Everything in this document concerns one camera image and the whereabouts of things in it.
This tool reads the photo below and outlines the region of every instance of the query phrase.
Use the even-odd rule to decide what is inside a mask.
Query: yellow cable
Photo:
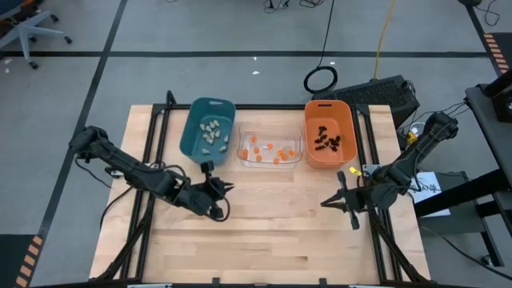
[[[380,39],[378,40],[377,57],[376,57],[376,60],[375,60],[374,79],[377,79],[377,76],[378,76],[378,61],[379,61],[379,55],[380,55],[380,53],[381,53],[381,44],[382,44],[382,39],[384,38],[384,34],[386,33],[387,24],[390,22],[391,15],[392,15],[392,13],[393,13],[394,4],[395,4],[396,2],[397,2],[397,0],[393,0],[393,2],[391,3],[390,10],[387,12],[386,24],[384,24],[384,28],[382,28],[382,32],[381,32],[381,37],[380,37]]]

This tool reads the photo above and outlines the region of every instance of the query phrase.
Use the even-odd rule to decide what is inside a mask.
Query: clear plastic container
[[[238,128],[237,156],[244,166],[293,169],[302,159],[300,126],[244,124]]]

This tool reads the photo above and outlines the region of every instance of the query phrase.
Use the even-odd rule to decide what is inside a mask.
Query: floor
[[[372,77],[371,52],[390,4],[336,1],[326,50],[343,54],[323,63],[338,70],[337,87]],[[119,145],[130,106],[163,102],[167,90],[180,103],[204,96],[236,103],[306,103],[310,95],[302,80],[318,56],[295,51],[322,50],[330,0],[315,9],[291,1],[289,9],[273,14],[263,12],[262,1],[237,0],[46,0],[42,8],[60,17],[42,26],[64,30],[74,43],[40,37],[31,44],[32,51],[40,51],[34,55],[43,56],[34,57],[37,71],[20,57],[0,62],[0,133],[7,136],[0,143],[0,163],[12,168],[0,174],[0,234],[36,234],[49,202],[58,203],[32,286],[89,276],[107,189],[75,166],[68,170],[67,142],[75,127],[101,126]],[[497,1],[493,10],[502,12],[494,27],[476,11],[484,31],[512,32],[512,15],[505,14],[512,2]],[[20,51],[20,46],[12,43],[3,50]],[[180,53],[191,51],[197,53]],[[460,102],[465,88],[497,77],[482,56],[486,49],[466,8],[455,0],[397,0],[382,51],[417,52],[383,54],[379,77],[401,74],[411,80],[419,113]],[[448,57],[444,52],[461,53]],[[311,80],[313,88],[328,83],[323,76]],[[458,136],[439,145],[423,167],[465,170],[472,178],[496,169],[473,115],[461,114],[458,121]],[[93,171],[101,174],[102,168]],[[512,239],[499,217],[488,223],[506,263],[500,270],[512,274]],[[486,253],[478,234],[449,239],[475,257]],[[506,283],[438,238],[425,234],[423,243],[432,277],[440,283]],[[63,261],[71,254],[72,260]]]

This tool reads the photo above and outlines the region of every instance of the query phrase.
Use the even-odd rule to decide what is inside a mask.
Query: black floor stripe
[[[96,90],[98,89],[99,83],[102,79],[106,60],[108,59],[108,54],[112,48],[112,44],[114,43],[115,35],[118,32],[119,23],[121,22],[122,14],[124,13],[127,1],[128,0],[121,0],[119,3],[114,22],[112,23],[112,27],[110,28],[108,38],[103,48],[102,57],[99,59],[98,66],[96,67],[96,71],[94,72],[93,79],[90,83],[89,91],[87,92],[86,100],[83,103],[82,111],[78,117],[77,125],[74,128],[75,134],[77,131],[80,131],[86,124],[87,117],[89,116],[90,108],[92,107],[94,96],[96,95]],[[66,184],[67,177],[70,173],[73,158],[74,153],[68,149],[66,156],[64,157],[64,163],[62,164],[61,170],[58,173],[57,181],[55,183],[54,190],[52,191],[48,207],[46,208],[46,212],[42,219],[41,226],[39,227],[39,235],[41,235],[43,239],[46,239],[46,236],[50,231],[51,223],[54,220],[55,212],[57,211],[57,206],[61,199],[62,191],[64,190],[64,185]]]
[[[6,51],[4,57],[23,57],[21,51]],[[99,51],[34,51],[33,57],[102,57]],[[204,58],[204,57],[320,57],[321,51],[111,51],[108,57],[127,58]],[[326,57],[374,58],[372,51],[326,51]],[[487,52],[381,52],[381,58],[488,58]]]
[[[466,6],[467,13],[470,15],[471,21],[473,23],[474,28],[477,31],[478,37],[480,38],[480,41],[482,42],[482,45],[484,48],[486,48],[486,53],[489,55],[490,61],[493,64],[494,72],[496,72],[496,75],[501,75],[501,71],[498,67],[498,64],[494,60],[493,57],[491,57],[492,53],[490,51],[489,46],[487,45],[486,38],[484,37],[485,32],[483,31],[482,24],[480,24],[480,21],[478,20],[478,16],[474,12],[474,8],[472,6]]]

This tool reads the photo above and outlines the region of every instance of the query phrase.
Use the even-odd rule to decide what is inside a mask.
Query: office chair
[[[28,42],[29,40],[32,42],[37,41],[34,35],[63,35],[64,40],[66,40],[68,44],[71,44],[73,41],[62,31],[37,27],[37,24],[46,18],[51,18],[53,22],[58,22],[57,16],[53,15],[49,11],[41,12],[40,14],[37,14],[23,22],[17,21],[14,16],[22,10],[23,3],[23,0],[0,1],[0,20],[6,20],[13,27],[11,31],[0,38],[0,48],[3,48],[16,38],[19,38],[19,41],[22,44],[23,56],[25,56],[25,60],[33,69],[36,70],[39,68],[39,65],[30,59],[30,49]]]

